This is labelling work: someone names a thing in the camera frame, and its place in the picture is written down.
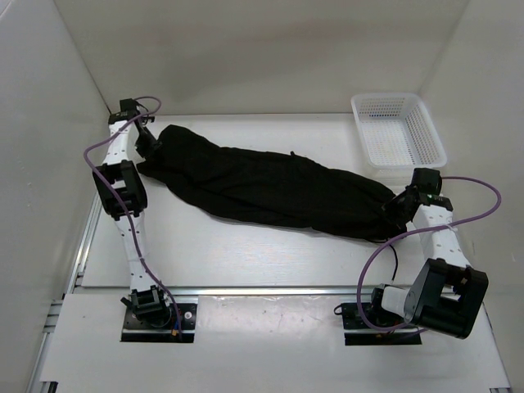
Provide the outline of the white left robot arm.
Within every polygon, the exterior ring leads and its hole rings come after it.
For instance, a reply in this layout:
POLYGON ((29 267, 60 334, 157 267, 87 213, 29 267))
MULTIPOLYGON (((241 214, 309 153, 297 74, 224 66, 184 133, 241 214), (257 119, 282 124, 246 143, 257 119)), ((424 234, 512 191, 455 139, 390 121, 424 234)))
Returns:
POLYGON ((93 171, 93 179, 104 211, 118 228, 129 265, 130 294, 122 302, 140 323, 164 328, 172 321, 172 308, 158 280, 143 263, 147 257, 147 193, 128 154, 133 130, 138 131, 140 152, 153 147, 156 140, 143 126, 137 109, 110 115, 108 126, 111 140, 104 161, 93 171))

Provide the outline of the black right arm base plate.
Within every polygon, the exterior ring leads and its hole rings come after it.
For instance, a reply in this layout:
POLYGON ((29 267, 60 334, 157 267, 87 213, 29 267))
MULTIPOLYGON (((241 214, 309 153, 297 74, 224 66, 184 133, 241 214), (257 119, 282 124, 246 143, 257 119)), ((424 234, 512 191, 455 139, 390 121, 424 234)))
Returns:
POLYGON ((378 332, 370 329, 362 320, 357 304, 340 303, 333 313, 341 317, 345 346, 419 346, 421 331, 415 327, 378 332))

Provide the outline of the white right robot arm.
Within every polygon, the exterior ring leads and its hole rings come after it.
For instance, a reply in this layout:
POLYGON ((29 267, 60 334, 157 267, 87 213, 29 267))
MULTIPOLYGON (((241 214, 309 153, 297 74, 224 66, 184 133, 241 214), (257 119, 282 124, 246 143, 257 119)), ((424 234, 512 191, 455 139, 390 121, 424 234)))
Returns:
POLYGON ((477 319, 489 280, 461 252, 451 226, 453 206, 448 198, 438 195, 439 191, 438 186, 410 185, 383 206, 398 224, 411 221, 415 228, 444 228, 420 235, 426 262, 410 288, 382 284, 373 290, 368 319, 380 328, 394 321, 465 339, 477 319))

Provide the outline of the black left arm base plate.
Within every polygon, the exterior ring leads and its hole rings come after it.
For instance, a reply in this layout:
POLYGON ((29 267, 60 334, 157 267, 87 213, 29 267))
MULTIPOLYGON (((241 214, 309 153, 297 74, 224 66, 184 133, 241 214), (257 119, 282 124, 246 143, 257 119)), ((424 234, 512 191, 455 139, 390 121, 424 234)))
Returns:
POLYGON ((145 317, 138 316, 132 311, 129 299, 123 297, 120 301, 126 306, 120 334, 121 342, 172 344, 194 342, 198 311, 196 299, 178 303, 181 332, 172 306, 160 313, 153 313, 152 317, 145 317))

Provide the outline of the black trousers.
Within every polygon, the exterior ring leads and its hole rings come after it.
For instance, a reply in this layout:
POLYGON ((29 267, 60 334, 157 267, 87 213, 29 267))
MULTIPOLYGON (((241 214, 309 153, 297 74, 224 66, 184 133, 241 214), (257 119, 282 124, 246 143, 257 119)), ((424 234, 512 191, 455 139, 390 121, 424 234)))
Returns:
POLYGON ((220 147, 177 125, 162 130, 158 142, 138 172, 222 219, 375 242, 406 230, 382 208, 393 191, 370 178, 293 151, 220 147))

